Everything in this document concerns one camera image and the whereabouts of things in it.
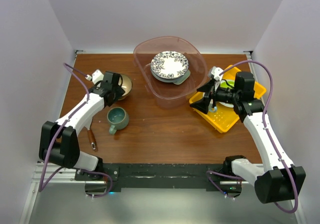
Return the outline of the beige ceramic bowl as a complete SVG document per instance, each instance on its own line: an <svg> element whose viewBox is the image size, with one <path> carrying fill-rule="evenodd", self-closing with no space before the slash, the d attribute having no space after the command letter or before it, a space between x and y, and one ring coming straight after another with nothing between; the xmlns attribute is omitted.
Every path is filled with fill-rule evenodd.
<svg viewBox="0 0 320 224"><path fill-rule="evenodd" d="M124 90L124 94L121 96L119 100L124 100L132 90L132 80L125 74L121 74L122 80L119 81L119 84L122 83L122 89Z"/></svg>

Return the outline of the pale green divided dish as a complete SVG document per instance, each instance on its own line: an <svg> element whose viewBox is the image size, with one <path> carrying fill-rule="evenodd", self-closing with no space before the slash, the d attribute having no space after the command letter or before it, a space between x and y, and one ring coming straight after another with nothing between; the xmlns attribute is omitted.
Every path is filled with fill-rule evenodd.
<svg viewBox="0 0 320 224"><path fill-rule="evenodd" d="M187 70L186 73L184 75L182 75L181 77L179 77L177 80L175 80L173 82L173 84L181 85L189 78L190 74L191 74L190 70Z"/></svg>

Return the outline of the green rimmed lettered plate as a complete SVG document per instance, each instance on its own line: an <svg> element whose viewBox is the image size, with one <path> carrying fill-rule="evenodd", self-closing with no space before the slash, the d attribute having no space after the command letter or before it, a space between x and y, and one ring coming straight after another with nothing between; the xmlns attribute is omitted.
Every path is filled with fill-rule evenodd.
<svg viewBox="0 0 320 224"><path fill-rule="evenodd" d="M150 70L151 70L151 74L156 79L162 82L167 82L167 83L177 82L185 74L183 70L177 70L177 69L155 69L151 67Z"/></svg>

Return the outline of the blue patterned bottom plate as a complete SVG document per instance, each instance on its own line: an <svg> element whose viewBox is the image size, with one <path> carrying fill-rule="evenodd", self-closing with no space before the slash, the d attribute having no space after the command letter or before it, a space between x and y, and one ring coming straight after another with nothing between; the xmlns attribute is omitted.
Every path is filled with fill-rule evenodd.
<svg viewBox="0 0 320 224"><path fill-rule="evenodd" d="M188 59L176 51L163 51L154 56L150 62L150 68L155 69L177 69L185 73L189 69Z"/></svg>

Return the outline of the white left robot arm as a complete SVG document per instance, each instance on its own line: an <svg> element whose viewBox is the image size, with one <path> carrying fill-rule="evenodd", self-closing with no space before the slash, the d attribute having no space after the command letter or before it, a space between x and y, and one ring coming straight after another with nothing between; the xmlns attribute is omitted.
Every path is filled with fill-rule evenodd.
<svg viewBox="0 0 320 224"><path fill-rule="evenodd" d="M39 158L44 161L41 180L45 178L48 163L62 168L86 170L92 180L99 180L103 174L101 158L80 151L78 135L91 126L93 117L105 107L117 102L125 91L121 87L121 75L114 72L92 74L93 87L86 89L86 95L70 112L55 122L47 121L41 128Z"/></svg>

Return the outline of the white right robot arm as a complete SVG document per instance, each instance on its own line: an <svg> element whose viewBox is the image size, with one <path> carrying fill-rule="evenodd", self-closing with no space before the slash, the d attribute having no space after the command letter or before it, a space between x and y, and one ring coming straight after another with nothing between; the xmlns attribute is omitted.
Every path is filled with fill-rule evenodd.
<svg viewBox="0 0 320 224"><path fill-rule="evenodd" d="M197 89L203 97L190 106L208 114L215 110L217 102L231 104L251 134L263 164L263 169L259 169L244 156L231 156L225 159L221 174L227 180L243 179L253 185L263 204L297 201L306 173L303 167L294 165L275 136L262 101L255 98L254 76L237 72L233 88L222 88L221 73L222 69L216 67L210 71L210 80Z"/></svg>

